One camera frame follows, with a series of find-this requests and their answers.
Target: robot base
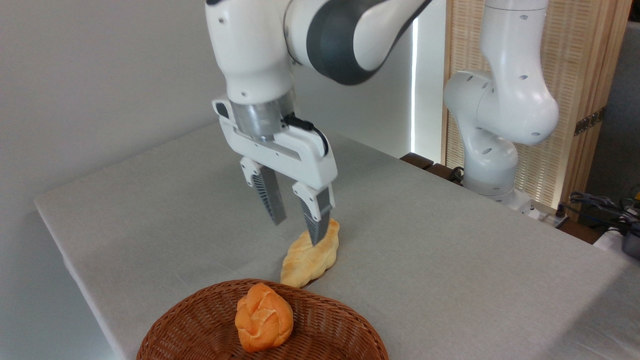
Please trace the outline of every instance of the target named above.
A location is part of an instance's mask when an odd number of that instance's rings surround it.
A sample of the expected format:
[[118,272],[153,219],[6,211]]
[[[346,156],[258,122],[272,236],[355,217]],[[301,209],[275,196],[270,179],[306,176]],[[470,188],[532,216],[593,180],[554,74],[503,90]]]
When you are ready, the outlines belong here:
[[520,190],[513,189],[504,195],[486,197],[519,213],[525,214],[528,217],[532,217],[534,219],[538,219],[540,217],[540,212],[533,207],[531,198]]

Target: electrical cable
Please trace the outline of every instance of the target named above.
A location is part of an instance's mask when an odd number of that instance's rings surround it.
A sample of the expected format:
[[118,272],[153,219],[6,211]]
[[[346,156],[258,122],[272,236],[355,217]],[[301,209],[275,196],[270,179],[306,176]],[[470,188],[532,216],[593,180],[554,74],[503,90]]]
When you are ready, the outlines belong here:
[[462,183],[464,172],[465,172],[465,168],[454,167],[453,170],[451,171],[451,175],[449,176],[449,181],[457,180]]
[[329,154],[329,141],[326,139],[326,136],[322,133],[322,131],[318,130],[318,128],[315,127],[315,125],[311,121],[302,120],[296,117],[295,113],[291,113],[290,115],[285,116],[282,121],[289,126],[294,126],[302,130],[315,131],[322,140],[322,145],[324,147],[323,157]]
[[588,213],[585,213],[585,212],[580,211],[578,209],[575,209],[575,208],[573,208],[573,207],[571,207],[571,206],[569,206],[569,205],[567,205],[565,203],[561,203],[561,204],[563,204],[566,209],[568,209],[568,210],[570,210],[570,211],[572,211],[572,212],[574,212],[576,214],[582,215],[582,216],[584,216],[584,217],[586,217],[586,218],[588,218],[590,220],[593,220],[595,222],[600,222],[602,224],[609,225],[610,227],[614,227],[614,228],[619,229],[621,231],[631,232],[632,234],[634,234],[636,236],[640,236],[640,232],[638,231],[638,228],[634,228],[632,226],[628,226],[627,222],[625,222],[624,225],[619,223],[619,222],[611,222],[611,221],[608,221],[608,220],[604,220],[604,219],[601,219],[601,218],[594,217],[591,214],[588,214]]

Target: white wall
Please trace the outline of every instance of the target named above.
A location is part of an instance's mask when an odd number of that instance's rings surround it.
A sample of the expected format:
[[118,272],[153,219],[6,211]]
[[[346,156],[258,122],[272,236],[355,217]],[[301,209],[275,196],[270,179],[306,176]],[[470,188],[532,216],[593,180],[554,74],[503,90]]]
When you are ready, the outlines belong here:
[[[213,121],[204,1],[0,0],[0,360],[106,360],[33,197]],[[410,39],[370,83],[296,71],[302,115],[408,152]]]
[[442,162],[442,90],[447,1],[433,0],[418,16],[414,152]]

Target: orange bun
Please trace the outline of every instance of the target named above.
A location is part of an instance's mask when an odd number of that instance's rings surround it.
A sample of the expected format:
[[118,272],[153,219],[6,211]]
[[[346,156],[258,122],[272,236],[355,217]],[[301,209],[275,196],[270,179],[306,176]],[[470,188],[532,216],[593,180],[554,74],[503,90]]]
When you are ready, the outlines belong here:
[[293,310],[285,299],[260,282],[238,301],[236,328],[247,352],[278,347],[291,335]]

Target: white table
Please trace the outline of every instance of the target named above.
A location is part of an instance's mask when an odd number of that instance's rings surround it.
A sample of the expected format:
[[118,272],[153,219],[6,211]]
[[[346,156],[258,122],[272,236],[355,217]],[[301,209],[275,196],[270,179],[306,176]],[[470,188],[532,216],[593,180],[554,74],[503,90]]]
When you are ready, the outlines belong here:
[[[309,290],[365,316],[392,359],[640,357],[640,270],[374,149],[330,135],[335,266]],[[109,342],[208,285],[277,281],[304,230],[274,226],[215,124],[43,194],[36,205]]]

